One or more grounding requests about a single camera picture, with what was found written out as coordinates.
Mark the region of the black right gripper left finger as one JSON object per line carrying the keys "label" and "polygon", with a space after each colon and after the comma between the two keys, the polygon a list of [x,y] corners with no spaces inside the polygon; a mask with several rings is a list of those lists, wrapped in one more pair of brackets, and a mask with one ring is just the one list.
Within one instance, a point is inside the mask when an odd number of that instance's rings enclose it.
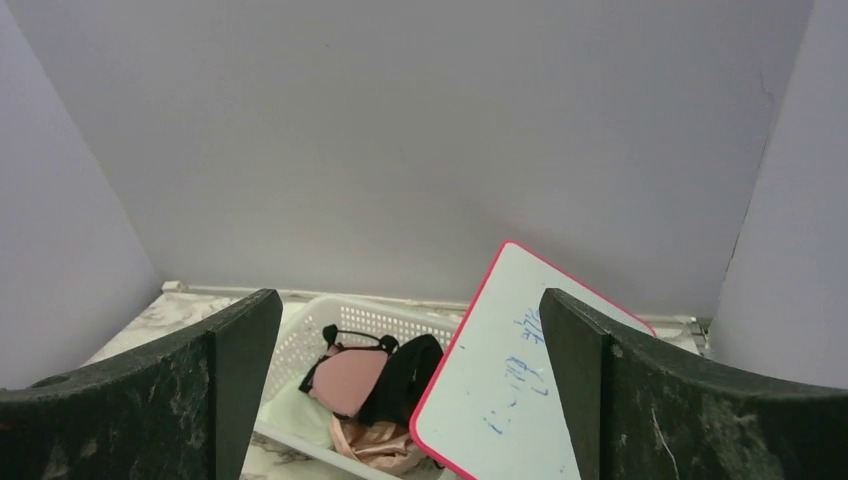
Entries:
{"label": "black right gripper left finger", "polygon": [[283,304],[259,290],[188,327],[1,394],[5,479],[236,479]]}

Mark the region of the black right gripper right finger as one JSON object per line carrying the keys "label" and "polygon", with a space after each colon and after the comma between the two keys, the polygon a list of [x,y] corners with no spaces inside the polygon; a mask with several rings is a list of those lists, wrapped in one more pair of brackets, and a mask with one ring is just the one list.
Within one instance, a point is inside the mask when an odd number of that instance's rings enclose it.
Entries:
{"label": "black right gripper right finger", "polygon": [[584,479],[843,479],[847,393],[727,366],[560,290],[539,305]]}

